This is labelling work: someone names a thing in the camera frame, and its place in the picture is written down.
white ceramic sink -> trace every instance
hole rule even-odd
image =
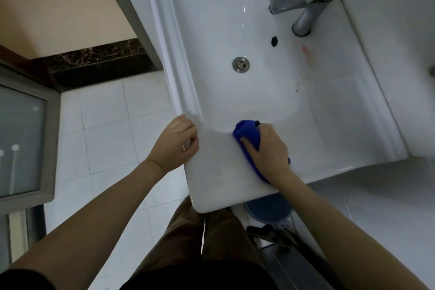
[[[340,0],[304,38],[291,31],[302,11],[273,16],[268,1],[150,0],[173,104],[198,126],[185,170],[199,212],[275,192],[231,135],[242,119],[272,123],[306,183],[408,157]]]

cleaning rag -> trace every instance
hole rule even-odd
[[[269,181],[261,174],[261,172],[257,169],[252,160],[252,157],[247,152],[244,144],[240,141],[240,138],[244,137],[250,141],[250,143],[254,146],[256,150],[260,148],[260,131],[257,128],[260,125],[260,122],[257,120],[241,120],[236,124],[236,128],[233,131],[233,137],[238,142],[239,146],[242,148],[243,154],[245,155],[247,161],[254,169],[255,173],[258,177],[266,183]]]

black sleeve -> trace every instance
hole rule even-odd
[[[0,274],[0,287],[9,289],[56,290],[42,274],[30,270],[9,270]]]

blue bucket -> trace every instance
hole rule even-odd
[[[291,205],[280,193],[247,201],[244,207],[255,220],[268,224],[281,223],[291,213]]]

brown pants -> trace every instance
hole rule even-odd
[[[190,197],[187,197],[175,211],[162,238],[133,276],[167,266],[208,260],[247,260],[263,267],[236,216],[225,209],[200,214],[193,209]]]

